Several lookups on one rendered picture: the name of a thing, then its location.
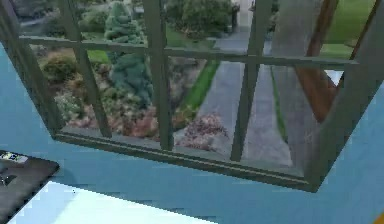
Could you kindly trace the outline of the grey framed window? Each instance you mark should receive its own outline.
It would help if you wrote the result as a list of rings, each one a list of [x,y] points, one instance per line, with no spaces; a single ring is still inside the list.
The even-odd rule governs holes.
[[[57,141],[314,192],[384,80],[382,0],[0,0]]]

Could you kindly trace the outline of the small white remote control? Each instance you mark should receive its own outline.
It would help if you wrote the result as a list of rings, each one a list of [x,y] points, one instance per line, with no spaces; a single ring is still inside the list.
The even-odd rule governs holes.
[[[15,163],[25,163],[28,158],[23,155],[11,153],[11,152],[4,152],[0,155],[0,159],[15,162]]]

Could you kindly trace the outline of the small dark grey object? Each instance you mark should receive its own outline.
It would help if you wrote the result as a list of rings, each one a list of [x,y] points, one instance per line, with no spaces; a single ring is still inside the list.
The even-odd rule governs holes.
[[[0,185],[7,186],[15,178],[16,178],[16,175],[8,175],[8,176],[0,175]]]

